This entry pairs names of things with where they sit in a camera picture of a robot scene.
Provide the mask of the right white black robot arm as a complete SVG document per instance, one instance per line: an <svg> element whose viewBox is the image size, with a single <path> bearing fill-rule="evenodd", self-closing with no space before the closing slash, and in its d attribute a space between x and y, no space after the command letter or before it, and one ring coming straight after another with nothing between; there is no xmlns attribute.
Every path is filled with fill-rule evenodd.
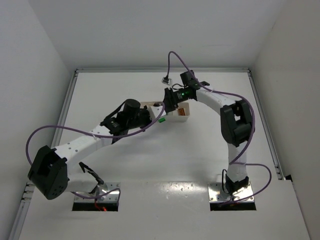
<svg viewBox="0 0 320 240"><path fill-rule="evenodd" d="M227 93L209 89L210 84L198 82L192 70L181 73L180 78L181 88L164 89L165 112L173 112L180 103L195 100L219 114L221 135L228 146L228 168L222 189L231 196L249 184L246 150L255 131L252 106L242 98L233 100Z"/></svg>

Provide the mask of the brown square lego plate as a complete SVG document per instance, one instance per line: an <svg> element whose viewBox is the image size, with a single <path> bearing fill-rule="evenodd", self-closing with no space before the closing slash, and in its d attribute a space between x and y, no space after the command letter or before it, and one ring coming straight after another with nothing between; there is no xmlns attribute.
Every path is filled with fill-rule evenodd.
<svg viewBox="0 0 320 240"><path fill-rule="evenodd" d="M178 114L179 116L186 116L185 109L184 109L183 107L179 107L179 108L177 109L177 114Z"/></svg>

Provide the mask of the green lego brick pair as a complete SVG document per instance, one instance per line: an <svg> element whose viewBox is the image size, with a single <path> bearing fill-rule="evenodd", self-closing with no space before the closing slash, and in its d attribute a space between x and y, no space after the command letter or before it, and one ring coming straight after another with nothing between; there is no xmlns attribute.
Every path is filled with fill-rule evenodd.
<svg viewBox="0 0 320 240"><path fill-rule="evenodd" d="M160 119L158 120L158 122L159 122L159 123L163 123L165 120L166 120L166 119L165 119L164 117L162 117L162 118L160 118Z"/></svg>

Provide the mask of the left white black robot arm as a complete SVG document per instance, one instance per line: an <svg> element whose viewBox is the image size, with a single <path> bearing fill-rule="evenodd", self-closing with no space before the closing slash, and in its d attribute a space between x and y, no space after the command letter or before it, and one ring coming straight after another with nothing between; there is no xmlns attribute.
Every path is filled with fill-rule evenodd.
<svg viewBox="0 0 320 240"><path fill-rule="evenodd" d="M41 147L30 161L29 180L47 200L64 192L85 199L101 197L104 180L83 160L97 150L137 135L150 128L164 114L162 106L144 106L135 99L125 100L114 112L89 132L65 144Z"/></svg>

